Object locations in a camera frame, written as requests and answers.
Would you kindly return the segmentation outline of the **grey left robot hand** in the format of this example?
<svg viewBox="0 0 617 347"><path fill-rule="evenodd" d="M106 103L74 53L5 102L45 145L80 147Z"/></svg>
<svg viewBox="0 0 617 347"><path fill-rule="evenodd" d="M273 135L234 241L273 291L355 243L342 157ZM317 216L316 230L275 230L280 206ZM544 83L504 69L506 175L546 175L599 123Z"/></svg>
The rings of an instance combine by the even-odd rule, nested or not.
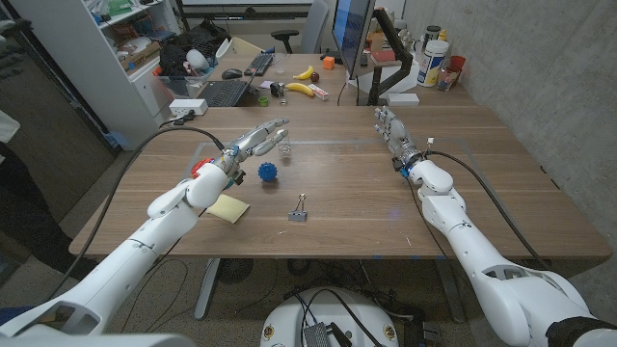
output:
<svg viewBox="0 0 617 347"><path fill-rule="evenodd" d="M231 182L240 185L245 175L240 164L251 156L261 156L273 149L288 135L286 129L277 130L287 123L287 119L275 119L256 126L223 149L214 164L226 173Z"/></svg>

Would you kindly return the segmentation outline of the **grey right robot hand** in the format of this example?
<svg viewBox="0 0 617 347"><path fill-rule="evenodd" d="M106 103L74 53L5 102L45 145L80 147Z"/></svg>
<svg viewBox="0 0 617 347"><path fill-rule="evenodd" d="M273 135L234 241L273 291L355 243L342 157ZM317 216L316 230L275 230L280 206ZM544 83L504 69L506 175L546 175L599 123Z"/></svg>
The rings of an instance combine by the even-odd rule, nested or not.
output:
<svg viewBox="0 0 617 347"><path fill-rule="evenodd" d="M374 115L377 120L375 129L393 154L393 166L397 171L408 171L416 162L422 160L422 154L416 148L404 123L387 106L376 108Z"/></svg>

